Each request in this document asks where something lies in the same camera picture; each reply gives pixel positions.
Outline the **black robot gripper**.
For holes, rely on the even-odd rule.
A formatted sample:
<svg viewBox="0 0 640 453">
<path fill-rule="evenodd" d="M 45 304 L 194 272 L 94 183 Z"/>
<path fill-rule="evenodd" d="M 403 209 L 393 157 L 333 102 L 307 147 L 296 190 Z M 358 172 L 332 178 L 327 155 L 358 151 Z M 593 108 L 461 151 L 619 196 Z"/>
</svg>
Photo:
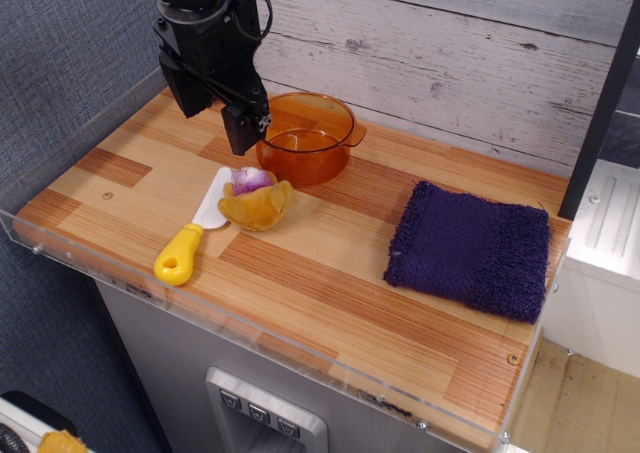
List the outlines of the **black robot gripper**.
<svg viewBox="0 0 640 453">
<path fill-rule="evenodd" d="M 256 0 L 212 0 L 184 8 L 157 0 L 154 24 L 161 38 L 160 68 L 186 118 L 222 101 L 232 153 L 244 156 L 265 138 L 267 93 L 254 54 L 268 32 L 260 26 Z"/>
</svg>

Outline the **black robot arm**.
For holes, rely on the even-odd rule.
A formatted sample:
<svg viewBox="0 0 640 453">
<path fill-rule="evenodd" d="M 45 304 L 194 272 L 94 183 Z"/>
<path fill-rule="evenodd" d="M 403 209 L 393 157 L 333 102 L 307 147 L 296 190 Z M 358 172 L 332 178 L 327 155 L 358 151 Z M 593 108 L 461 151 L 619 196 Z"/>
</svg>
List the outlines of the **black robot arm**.
<svg viewBox="0 0 640 453">
<path fill-rule="evenodd" d="M 157 0 L 157 9 L 159 63 L 178 106 L 191 118 L 221 101 L 232 153 L 244 155 L 271 122 L 254 55 L 273 19 L 260 25 L 257 0 Z"/>
</svg>

